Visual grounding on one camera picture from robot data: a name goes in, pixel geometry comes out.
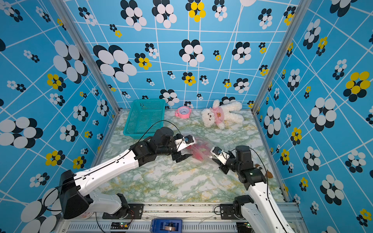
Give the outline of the pink dragon fruit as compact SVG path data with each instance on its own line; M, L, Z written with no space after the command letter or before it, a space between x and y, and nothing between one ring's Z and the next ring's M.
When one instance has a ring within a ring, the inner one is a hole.
M207 161L212 158L211 154L212 146L208 143L196 143L192 146L189 146L186 150L189 154L192 154L194 159L199 161Z

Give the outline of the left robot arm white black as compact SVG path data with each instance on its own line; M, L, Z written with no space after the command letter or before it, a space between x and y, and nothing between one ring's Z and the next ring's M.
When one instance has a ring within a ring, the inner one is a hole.
M194 145L195 137L174 134L162 127L142 141L138 141L120 155L77 173L68 170L60 177L58 198L64 219L74 219L86 213L104 213L111 218L121 219L129 215L130 206L126 198L102 194L96 188L119 175L154 161L160 155L170 155L175 162L190 157L182 150Z

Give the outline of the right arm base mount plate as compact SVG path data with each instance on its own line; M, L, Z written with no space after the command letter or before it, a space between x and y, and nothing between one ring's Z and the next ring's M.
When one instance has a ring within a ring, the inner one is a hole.
M219 214L222 220L239 220L241 219L235 213L233 204L220 204Z

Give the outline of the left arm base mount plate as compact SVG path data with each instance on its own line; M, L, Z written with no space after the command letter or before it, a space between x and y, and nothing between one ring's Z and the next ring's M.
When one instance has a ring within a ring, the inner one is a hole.
M130 203L123 206L114 214L103 213L103 219L141 219L144 204Z

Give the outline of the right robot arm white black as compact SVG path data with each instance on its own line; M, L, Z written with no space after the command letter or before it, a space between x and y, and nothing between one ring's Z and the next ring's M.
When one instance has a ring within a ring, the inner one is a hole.
M212 160L227 174L237 174L247 195L233 201L237 218L245 219L255 233L293 233L294 230L282 214L269 190L268 179L254 166L249 146L236 146L235 154L219 147L211 149Z

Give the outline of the clear zip-top plastic bag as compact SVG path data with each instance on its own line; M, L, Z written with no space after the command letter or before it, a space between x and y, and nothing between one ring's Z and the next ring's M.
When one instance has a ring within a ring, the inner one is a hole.
M182 155L202 162L220 163L211 152L215 145L210 140L199 136L186 136L183 140L187 144L187 147L181 150Z

